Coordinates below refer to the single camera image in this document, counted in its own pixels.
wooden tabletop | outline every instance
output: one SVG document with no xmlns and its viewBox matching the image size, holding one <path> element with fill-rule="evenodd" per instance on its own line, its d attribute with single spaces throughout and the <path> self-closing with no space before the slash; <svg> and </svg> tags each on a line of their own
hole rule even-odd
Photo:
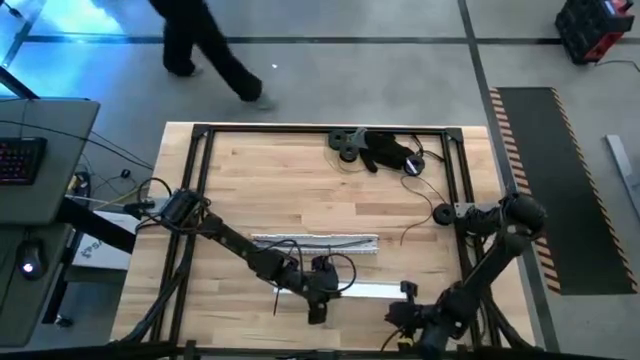
<svg viewBox="0 0 640 360">
<path fill-rule="evenodd" d="M 174 188 L 182 179 L 192 126 L 168 123 L 165 128 L 154 176 Z M 483 127 L 462 129 L 476 201 L 496 202 L 501 190 L 487 131 Z M 442 153 L 439 139 L 425 136 L 420 140 L 425 149 Z M 398 141 L 415 148 L 406 136 L 399 136 Z M 194 174 L 199 172 L 201 152 L 199 149 Z M 444 166 L 433 158 L 425 159 L 421 177 L 435 191 L 418 179 L 406 178 L 404 183 L 437 206 L 442 202 L 438 193 L 448 197 Z M 431 206 L 402 186 L 401 174 L 389 170 L 371 174 L 360 171 L 363 168 L 361 161 L 338 162 L 322 134 L 218 132 L 205 196 L 225 223 L 246 236 L 378 234 L 378 254 L 352 256 L 358 282 L 399 284 L 410 280 L 419 285 L 417 301 L 433 303 L 442 290 L 460 279 L 452 227 L 429 220 L 408 231 L 400 244 L 407 226 L 425 220 Z M 153 187 L 151 194 L 163 196 L 162 191 Z M 168 239 L 168 232 L 159 228 L 138 235 L 112 338 L 131 331 L 155 300 Z M 336 265 L 341 281 L 349 281 L 347 264 L 336 259 Z M 512 325 L 533 343 L 517 262 L 501 274 L 493 292 Z M 258 280 L 244 261 L 199 237 L 180 342 L 196 340 L 201 347 L 225 348 L 378 350 L 394 330 L 383 318 L 395 300 L 334 300 L 329 303 L 327 322 L 313 326 L 307 324 L 304 299 L 280 295 L 276 316 L 274 300 L 273 288 Z M 173 300 L 167 307 L 163 339 L 168 339 L 172 312 Z M 388 349 L 395 349 L 395 342 Z"/>
</svg>

black mat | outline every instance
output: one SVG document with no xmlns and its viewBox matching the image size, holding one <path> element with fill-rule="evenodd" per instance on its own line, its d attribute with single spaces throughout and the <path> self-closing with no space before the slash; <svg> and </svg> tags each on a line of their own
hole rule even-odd
<svg viewBox="0 0 640 360">
<path fill-rule="evenodd" d="M 548 214 L 534 244 L 549 289 L 562 295 L 637 293 L 560 99 L 550 88 L 499 88 L 492 102 L 519 190 Z"/>
</svg>

keyboard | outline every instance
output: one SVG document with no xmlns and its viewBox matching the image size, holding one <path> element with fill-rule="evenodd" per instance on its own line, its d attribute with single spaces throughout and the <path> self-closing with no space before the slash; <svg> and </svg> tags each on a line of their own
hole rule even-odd
<svg viewBox="0 0 640 360">
<path fill-rule="evenodd" d="M 0 186 L 35 182 L 47 139 L 0 138 Z"/>
</svg>

black pants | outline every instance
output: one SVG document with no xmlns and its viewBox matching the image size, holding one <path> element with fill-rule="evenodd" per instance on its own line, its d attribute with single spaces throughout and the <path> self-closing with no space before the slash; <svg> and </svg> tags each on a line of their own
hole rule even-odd
<svg viewBox="0 0 640 360">
<path fill-rule="evenodd" d="M 203 0 L 150 2 L 166 20 L 163 61 L 167 70 L 178 76 L 191 74 L 195 69 L 191 62 L 191 49 L 196 44 L 240 99 L 258 99 L 262 82 L 233 56 Z"/>
</svg>

gray floor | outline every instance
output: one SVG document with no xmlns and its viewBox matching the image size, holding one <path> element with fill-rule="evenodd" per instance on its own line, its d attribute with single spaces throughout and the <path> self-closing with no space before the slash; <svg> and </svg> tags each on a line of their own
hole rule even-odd
<svg viewBox="0 0 640 360">
<path fill-rule="evenodd" d="M 208 2 L 229 36 L 465 35 L 452 0 Z M 22 3 L 27 6 L 28 0 Z M 553 19 L 561 4 L 468 1 L 478 38 L 556 37 Z M 21 28 L 10 27 L 4 15 L 0 11 L 0 59 L 13 43 L 12 31 Z M 30 34 L 154 37 L 161 28 L 161 20 L 144 0 L 77 0 L 73 6 L 66 0 L 48 0 Z M 627 37 L 640 38 L 640 26 Z M 260 113 L 243 106 L 197 51 L 196 61 L 206 69 L 203 76 L 180 80 L 167 75 L 158 44 L 27 41 L 9 70 L 42 96 L 99 101 L 102 109 L 94 131 L 150 163 L 166 121 L 486 125 L 467 45 L 235 44 L 233 50 L 279 100 L 277 111 Z M 640 274 L 640 243 L 634 241 L 640 222 L 602 141 L 605 134 L 620 134 L 632 161 L 640 166 L 640 74 L 624 64 L 575 67 L 560 46 L 487 45 L 480 46 L 480 55 L 490 86 L 558 89 L 632 267 Z M 640 62 L 640 45 L 618 45 L 607 58 Z M 150 175 L 91 145 L 85 154 L 104 178 L 123 168 L 131 169 L 138 180 Z M 113 186 L 125 191 L 131 184 Z M 116 196 L 108 187 L 96 195 Z M 76 319 L 76 327 L 63 332 L 38 329 L 29 347 L 104 343 L 119 292 L 118 286 L 75 286 L 64 307 Z M 637 358 L 633 340 L 640 336 L 638 296 L 547 294 L 547 299 L 563 352 Z"/>
</svg>

